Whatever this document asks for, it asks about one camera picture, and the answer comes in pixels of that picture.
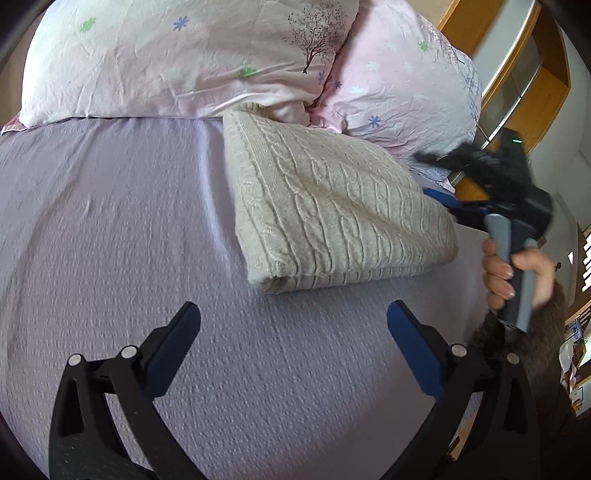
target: brown sweater sleeve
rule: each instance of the brown sweater sleeve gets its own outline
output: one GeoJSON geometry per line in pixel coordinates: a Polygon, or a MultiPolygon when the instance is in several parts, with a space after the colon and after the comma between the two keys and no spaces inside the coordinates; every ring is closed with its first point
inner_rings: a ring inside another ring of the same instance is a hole
{"type": "Polygon", "coordinates": [[[474,332],[470,344],[489,358],[515,352],[530,382],[540,425],[542,479],[569,478],[578,471],[572,461],[575,445],[591,445],[591,417],[577,420],[566,390],[560,385],[558,350],[564,341],[566,298],[559,283],[550,301],[531,316],[528,335],[505,343],[505,328],[493,313],[474,332]]]}
{"type": "Polygon", "coordinates": [[[560,370],[556,371],[556,364],[558,350],[564,342],[565,319],[566,297],[562,286],[555,283],[552,298],[532,313],[527,335],[520,335],[513,343],[505,343],[505,328],[489,312],[472,335],[470,344],[488,358],[501,359],[510,352],[519,355],[537,405],[548,382],[560,382],[560,370]]]}

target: gray handle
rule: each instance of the gray handle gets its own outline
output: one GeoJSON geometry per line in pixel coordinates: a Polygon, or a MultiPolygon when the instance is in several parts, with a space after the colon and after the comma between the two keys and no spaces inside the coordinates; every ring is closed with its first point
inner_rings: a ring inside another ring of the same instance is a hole
{"type": "MultiPolygon", "coordinates": [[[[533,228],[526,223],[497,213],[486,215],[484,221],[496,243],[497,255],[505,262],[512,265],[512,254],[526,248],[537,248],[537,242],[530,237],[533,228]]],[[[509,283],[515,289],[515,297],[505,302],[497,317],[503,325],[527,333],[535,292],[535,272],[522,272],[514,267],[514,276],[509,283]]]]}

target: textured bedsheet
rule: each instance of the textured bedsheet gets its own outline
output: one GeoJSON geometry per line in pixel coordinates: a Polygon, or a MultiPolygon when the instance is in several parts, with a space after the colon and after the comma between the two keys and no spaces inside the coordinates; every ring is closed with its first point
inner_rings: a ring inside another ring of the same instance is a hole
{"type": "Polygon", "coordinates": [[[458,258],[426,275],[257,293],[233,233],[219,121],[8,133],[0,170],[0,410],[45,471],[67,357],[112,356],[193,300],[202,331],[156,406],[210,479],[378,479],[432,405],[387,306],[404,299],[448,342],[485,313],[483,233],[459,226],[458,258]]]}

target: hand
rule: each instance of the hand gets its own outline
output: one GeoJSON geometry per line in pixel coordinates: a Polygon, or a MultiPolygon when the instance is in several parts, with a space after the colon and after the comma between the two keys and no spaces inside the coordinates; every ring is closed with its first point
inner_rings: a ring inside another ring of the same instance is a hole
{"type": "MultiPolygon", "coordinates": [[[[505,305],[505,300],[515,296],[515,290],[507,280],[513,277],[513,268],[496,256],[496,245],[490,238],[482,245],[484,259],[482,267],[485,270],[484,285],[490,291],[486,302],[493,311],[498,311],[505,305]]],[[[546,305],[552,298],[554,291],[554,263],[536,248],[530,248],[512,256],[511,261],[520,270],[534,270],[535,292],[534,310],[546,305]]]]}

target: cable knit blanket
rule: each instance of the cable knit blanket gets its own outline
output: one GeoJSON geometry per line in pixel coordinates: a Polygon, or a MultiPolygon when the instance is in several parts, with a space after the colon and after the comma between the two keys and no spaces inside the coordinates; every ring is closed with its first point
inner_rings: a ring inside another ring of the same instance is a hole
{"type": "Polygon", "coordinates": [[[274,122],[255,103],[223,123],[236,235],[257,290],[417,275],[457,255],[447,210],[381,147],[274,122]]]}

